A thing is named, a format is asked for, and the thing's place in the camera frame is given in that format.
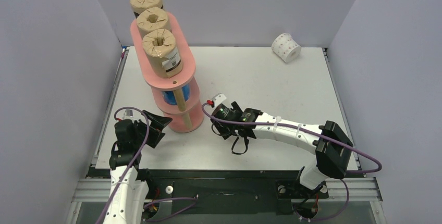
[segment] white label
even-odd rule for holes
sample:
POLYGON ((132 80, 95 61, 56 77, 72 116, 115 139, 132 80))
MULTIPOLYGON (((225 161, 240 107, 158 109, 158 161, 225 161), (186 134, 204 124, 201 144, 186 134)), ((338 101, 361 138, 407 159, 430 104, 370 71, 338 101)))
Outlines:
POLYGON ((172 52, 165 56, 165 58, 169 59, 163 62, 163 68, 166 70, 166 72, 175 69, 181 61, 178 48, 175 47, 172 52))

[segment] tabletop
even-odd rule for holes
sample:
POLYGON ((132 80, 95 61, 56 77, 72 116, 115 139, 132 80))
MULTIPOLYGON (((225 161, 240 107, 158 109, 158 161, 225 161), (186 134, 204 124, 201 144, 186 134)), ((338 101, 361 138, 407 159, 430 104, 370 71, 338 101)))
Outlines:
MULTIPOLYGON (((236 101, 241 108, 255 108, 306 124, 324 124, 331 120, 347 131, 321 48, 303 48, 288 64, 270 47, 190 48, 197 64, 195 78, 202 102, 224 93, 230 102, 236 101)), ((116 141, 113 113, 124 106, 162 115, 151 88, 143 79, 134 47, 129 48, 101 140, 97 169, 109 168, 111 148, 116 141)), ((230 148, 234 138, 223 140, 216 136, 208 118, 190 133, 176 133, 169 128, 164 133, 166 135, 155 149, 143 148, 140 168, 299 170, 315 159, 305 150, 266 139, 251 139, 247 153, 233 155, 230 148)), ((242 148, 241 141, 236 149, 242 148)), ((357 169, 354 156, 351 156, 348 169, 357 169)))

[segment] gray wall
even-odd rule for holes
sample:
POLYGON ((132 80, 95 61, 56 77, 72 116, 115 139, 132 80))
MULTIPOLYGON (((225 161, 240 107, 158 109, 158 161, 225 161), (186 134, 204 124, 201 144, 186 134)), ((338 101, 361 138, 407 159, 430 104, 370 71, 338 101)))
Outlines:
POLYGON ((65 221, 121 48, 97 0, 0 0, 0 223, 65 221))
MULTIPOLYGON (((191 45, 270 46, 289 32, 303 46, 327 47, 354 0, 163 0, 191 45)), ((123 45, 131 45, 129 0, 99 0, 123 45)))
POLYGON ((356 0, 328 50, 354 141, 384 164, 389 224, 442 219, 441 15, 440 0, 356 0))

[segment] brown paper wrapper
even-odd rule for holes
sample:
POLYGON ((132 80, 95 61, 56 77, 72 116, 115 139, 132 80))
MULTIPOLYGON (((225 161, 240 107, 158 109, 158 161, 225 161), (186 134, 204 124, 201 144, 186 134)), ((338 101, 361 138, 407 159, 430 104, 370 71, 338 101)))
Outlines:
POLYGON ((143 49, 155 74, 170 78, 182 70, 174 35, 168 30, 154 30, 143 37, 143 49))
POLYGON ((140 31, 141 38, 158 29, 171 31, 167 12, 158 7, 143 11, 143 13, 137 17, 137 27, 140 31))
POLYGON ((163 0, 130 0, 130 7, 132 7, 135 17, 138 17, 149 8, 163 8, 163 0))

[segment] pink stand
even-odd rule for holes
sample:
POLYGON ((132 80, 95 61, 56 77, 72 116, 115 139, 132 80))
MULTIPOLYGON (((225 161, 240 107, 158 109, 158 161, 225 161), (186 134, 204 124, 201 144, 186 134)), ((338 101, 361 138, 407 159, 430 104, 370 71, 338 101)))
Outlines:
POLYGON ((186 38, 184 37, 175 16, 169 12, 168 15, 172 28, 172 34, 177 41, 177 47, 183 63, 181 72, 171 78, 161 78, 154 73, 152 66, 150 65, 149 60, 143 50, 142 39, 135 20, 130 26, 130 33, 132 34, 133 44, 135 45, 135 50, 137 51, 141 72, 143 73, 145 81, 150 87, 152 87, 152 94, 155 99, 155 103, 163 112, 164 116, 173 118, 173 121, 169 124, 169 127, 172 130, 179 133, 187 133, 198 128, 204 119, 204 114, 201 110, 200 88, 198 87, 197 81, 193 77, 196 70, 195 59, 193 59, 193 55, 190 51, 189 45, 187 44, 186 38), (188 83, 190 83, 190 97, 186 101, 186 110, 180 111, 178 106, 167 104, 164 101, 161 91, 177 90, 188 83))

